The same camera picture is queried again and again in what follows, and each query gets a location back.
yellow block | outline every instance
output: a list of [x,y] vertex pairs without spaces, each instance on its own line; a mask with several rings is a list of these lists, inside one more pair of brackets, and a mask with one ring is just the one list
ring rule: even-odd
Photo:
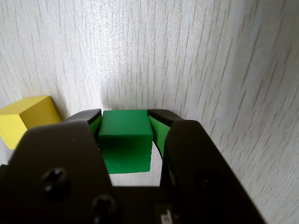
[[0,110],[0,136],[15,149],[28,128],[60,121],[49,96],[24,98]]

wooden surface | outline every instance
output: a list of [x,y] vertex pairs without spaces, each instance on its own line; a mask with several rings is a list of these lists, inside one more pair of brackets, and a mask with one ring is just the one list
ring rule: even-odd
[[[292,0],[1,0],[0,107],[50,95],[62,118],[164,108],[196,119],[267,222],[297,223],[298,11]],[[150,173],[111,178],[157,185],[160,169],[153,151]]]

screw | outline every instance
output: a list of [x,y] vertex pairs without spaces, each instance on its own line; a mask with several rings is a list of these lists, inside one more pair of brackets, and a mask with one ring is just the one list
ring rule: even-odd
[[68,175],[64,168],[53,168],[42,175],[44,191],[50,196],[60,196],[68,190]]
[[109,195],[100,195],[93,201],[93,224],[110,222],[116,213],[114,199]]

